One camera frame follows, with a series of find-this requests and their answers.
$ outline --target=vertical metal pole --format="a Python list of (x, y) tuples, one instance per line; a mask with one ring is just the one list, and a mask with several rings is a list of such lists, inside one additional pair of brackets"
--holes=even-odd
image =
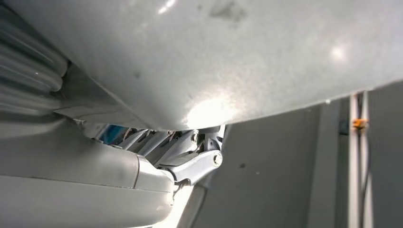
[[(362, 107), (362, 119), (369, 120), (368, 113), (368, 92), (363, 93), (363, 107)], [(372, 203), (372, 175), (368, 173), (368, 162), (369, 162), (369, 150), (368, 150), (368, 138), (367, 133), (363, 132), (361, 134), (361, 191), (365, 190), (365, 202), (364, 202), (364, 228), (374, 227), (374, 217), (373, 217), (373, 203)], [(365, 188), (365, 179), (368, 175), (368, 180)]]
[(348, 216), (347, 227), (359, 227), (359, 169), (358, 169), (358, 134), (353, 127), (353, 120), (358, 118), (357, 96), (350, 96), (350, 132), (348, 159)]

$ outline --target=cable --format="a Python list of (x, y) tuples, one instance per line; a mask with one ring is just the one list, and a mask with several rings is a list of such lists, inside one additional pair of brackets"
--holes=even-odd
[(367, 141), (368, 143), (368, 160), (367, 160), (367, 170), (365, 174), (365, 181), (364, 181), (364, 187), (362, 189), (361, 195), (362, 195), (362, 201), (361, 201), (361, 214), (360, 214), (360, 227), (364, 228), (364, 211), (365, 211), (365, 199), (367, 196), (367, 186), (368, 186), (368, 178), (369, 174), (371, 174), (371, 149), (370, 149), (370, 143), (369, 140)]

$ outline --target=gray painted panel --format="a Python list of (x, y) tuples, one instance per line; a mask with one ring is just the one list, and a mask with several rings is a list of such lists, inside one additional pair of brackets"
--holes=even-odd
[(318, 120), (315, 106), (234, 124), (193, 228), (306, 226)]
[(372, 154), (374, 226), (403, 224), (403, 84), (369, 94), (369, 148)]
[(398, 0), (5, 2), (138, 128), (246, 121), (403, 77)]
[(163, 220), (172, 202), (172, 192), (0, 176), (1, 227), (145, 226)]

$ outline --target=metal linkage arm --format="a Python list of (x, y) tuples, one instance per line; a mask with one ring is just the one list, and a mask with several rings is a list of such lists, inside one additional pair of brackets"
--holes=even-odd
[(175, 181), (188, 181), (194, 185), (211, 171), (221, 166), (222, 163), (222, 139), (225, 126), (219, 126), (214, 132), (205, 133), (204, 150), (180, 154), (163, 161), (160, 166), (169, 170)]

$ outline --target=gray metal surface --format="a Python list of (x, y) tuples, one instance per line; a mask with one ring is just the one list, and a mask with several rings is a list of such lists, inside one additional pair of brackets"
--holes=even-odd
[(5, 2), (117, 100), (133, 127), (251, 120), (403, 77), (395, 0)]
[(156, 164), (164, 163), (167, 160), (174, 159), (175, 157), (186, 153), (192, 152), (197, 149), (197, 142), (192, 140), (194, 135), (197, 136), (199, 131), (192, 130), (184, 133), (178, 139), (172, 140), (168, 144), (166, 144), (163, 148), (166, 152), (163, 156), (156, 162)]
[(176, 181), (188, 180), (190, 185), (194, 185), (211, 171), (221, 166), (221, 163), (215, 162), (216, 156), (222, 158), (221, 152), (206, 151), (200, 154), (184, 154), (165, 161), (161, 166), (168, 169), (174, 175)]
[[(60, 118), (46, 133), (0, 138), (0, 175), (133, 188), (136, 154), (86, 138), (74, 121)], [(10, 124), (2, 131), (15, 130)]]
[(138, 156), (139, 173), (135, 189), (173, 192), (173, 177), (167, 171), (158, 170), (143, 156)]
[(157, 132), (153, 137), (141, 147), (137, 152), (141, 156), (147, 156), (151, 151), (153, 151), (157, 146), (159, 146), (165, 139), (167, 139), (169, 134), (167, 132)]
[(138, 227), (163, 220), (172, 203), (167, 192), (0, 176), (1, 227)]
[(315, 106), (229, 128), (224, 162), (191, 227), (306, 227), (318, 120)]
[(403, 224), (403, 83), (369, 93), (368, 142), (374, 196), (374, 227)]
[(129, 149), (136, 141), (138, 141), (147, 130), (140, 130), (132, 135), (130, 135), (127, 139), (119, 144), (124, 150)]
[(320, 108), (308, 228), (335, 228), (340, 101)]

